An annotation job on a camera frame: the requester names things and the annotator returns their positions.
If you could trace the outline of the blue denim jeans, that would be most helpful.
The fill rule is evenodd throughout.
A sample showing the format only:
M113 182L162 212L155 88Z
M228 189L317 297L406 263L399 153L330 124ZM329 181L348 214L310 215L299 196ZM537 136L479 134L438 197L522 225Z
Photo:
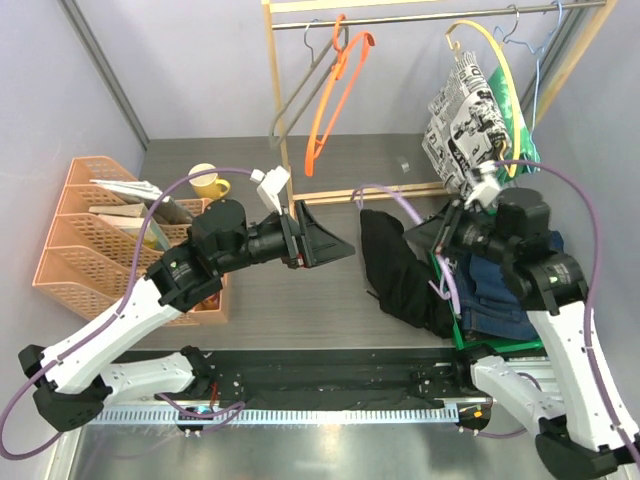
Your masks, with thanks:
M538 339L499 265L471 254L445 262L455 280L463 331L515 341Z

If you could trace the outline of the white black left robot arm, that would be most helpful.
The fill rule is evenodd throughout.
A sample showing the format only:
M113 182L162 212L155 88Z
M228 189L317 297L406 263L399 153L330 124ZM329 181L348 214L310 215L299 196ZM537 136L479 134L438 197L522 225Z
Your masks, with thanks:
M248 223L236 200L214 202L195 217L181 244L166 251L127 288L122 299L67 339L18 355L35 385L38 413L57 431L79 428L105 407L161 394L198 400L211 391L213 370L201 351L184 347L155 360L115 360L156 328L223 288L225 274L272 260L315 268L354 255L354 247L295 204Z

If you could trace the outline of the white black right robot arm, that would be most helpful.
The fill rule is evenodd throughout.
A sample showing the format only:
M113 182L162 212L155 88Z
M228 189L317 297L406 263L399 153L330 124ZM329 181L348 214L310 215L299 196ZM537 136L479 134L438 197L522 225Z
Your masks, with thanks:
M550 208L540 193L507 188L497 211L452 201L409 229L406 239L433 255L474 254L499 265L542 341L557 394L539 390L490 347L474 347L450 375L453 388L498 401L531 434L557 479L598 479L633 462L639 427L621 400L599 345L589 284L572 256L551 246Z

